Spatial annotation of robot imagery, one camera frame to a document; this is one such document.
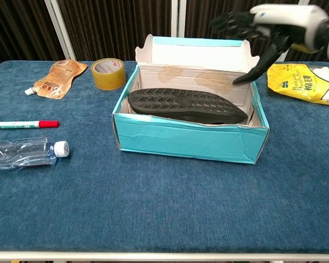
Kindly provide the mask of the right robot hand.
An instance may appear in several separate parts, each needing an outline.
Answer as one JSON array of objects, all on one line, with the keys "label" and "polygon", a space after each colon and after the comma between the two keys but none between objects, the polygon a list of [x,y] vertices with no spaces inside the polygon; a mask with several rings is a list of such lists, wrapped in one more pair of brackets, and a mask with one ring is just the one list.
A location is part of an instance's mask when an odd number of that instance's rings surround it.
[{"label": "right robot hand", "polygon": [[255,81],[290,48],[306,53],[325,49],[329,59],[329,16],[317,5],[260,4],[248,12],[223,13],[211,21],[211,27],[236,39],[271,40],[255,67],[235,79],[234,85]]}]

